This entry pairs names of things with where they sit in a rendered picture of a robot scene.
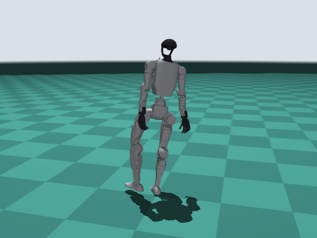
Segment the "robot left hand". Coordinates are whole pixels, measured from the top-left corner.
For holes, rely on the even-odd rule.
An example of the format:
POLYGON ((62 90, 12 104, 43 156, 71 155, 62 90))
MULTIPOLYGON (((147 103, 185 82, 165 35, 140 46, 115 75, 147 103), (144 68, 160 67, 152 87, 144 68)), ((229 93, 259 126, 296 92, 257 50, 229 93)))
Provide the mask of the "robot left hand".
POLYGON ((148 128, 145 123, 145 116, 144 116, 145 113, 146 113, 146 108, 142 107, 142 112, 139 112, 140 116, 138 119, 138 125, 141 130, 147 130, 148 128))

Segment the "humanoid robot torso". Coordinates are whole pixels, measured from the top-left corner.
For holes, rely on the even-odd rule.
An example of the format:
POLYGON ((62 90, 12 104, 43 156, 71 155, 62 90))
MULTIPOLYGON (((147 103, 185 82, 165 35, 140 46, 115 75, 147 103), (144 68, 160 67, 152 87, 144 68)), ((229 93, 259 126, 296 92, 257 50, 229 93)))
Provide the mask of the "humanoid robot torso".
POLYGON ((177 77, 179 73, 179 65, 172 62, 164 61, 163 59, 156 60, 156 67, 153 69, 152 73, 152 91, 154 95, 159 95, 155 97, 155 104, 151 105, 153 110, 152 119, 165 120, 167 118, 168 107, 165 106, 165 97, 171 97, 175 90, 177 77))

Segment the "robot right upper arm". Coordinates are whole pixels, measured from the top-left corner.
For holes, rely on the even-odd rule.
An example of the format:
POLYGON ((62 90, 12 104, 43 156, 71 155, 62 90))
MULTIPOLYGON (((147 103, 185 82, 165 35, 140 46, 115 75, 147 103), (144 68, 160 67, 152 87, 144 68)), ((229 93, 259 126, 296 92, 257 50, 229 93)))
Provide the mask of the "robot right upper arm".
POLYGON ((182 66, 179 66, 179 73, 178 73, 178 87, 177 89, 177 95, 178 96, 185 96, 185 75, 186 75, 186 69, 182 66))

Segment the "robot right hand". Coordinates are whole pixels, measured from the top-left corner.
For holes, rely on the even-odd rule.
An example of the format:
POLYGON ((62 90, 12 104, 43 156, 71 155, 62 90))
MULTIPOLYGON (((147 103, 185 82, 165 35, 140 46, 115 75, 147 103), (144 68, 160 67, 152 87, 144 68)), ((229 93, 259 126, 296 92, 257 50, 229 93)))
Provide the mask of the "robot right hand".
POLYGON ((190 123, 189 123, 189 120, 187 119, 188 115, 187 115, 187 111, 184 112, 185 113, 185 116, 181 116, 182 118, 182 124, 180 126, 179 129, 181 129, 181 127, 183 126, 183 131, 181 133, 186 133, 190 130, 190 123))

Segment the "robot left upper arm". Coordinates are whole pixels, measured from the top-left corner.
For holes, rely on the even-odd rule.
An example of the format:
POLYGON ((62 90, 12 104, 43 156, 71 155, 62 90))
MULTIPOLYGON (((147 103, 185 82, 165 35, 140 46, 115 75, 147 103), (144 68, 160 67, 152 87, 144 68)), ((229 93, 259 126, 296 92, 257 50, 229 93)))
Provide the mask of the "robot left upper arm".
POLYGON ((145 71, 144 71, 144 84, 145 91, 149 91, 151 89, 150 83, 152 79, 153 69, 156 67, 157 61, 150 60, 145 63, 145 71))

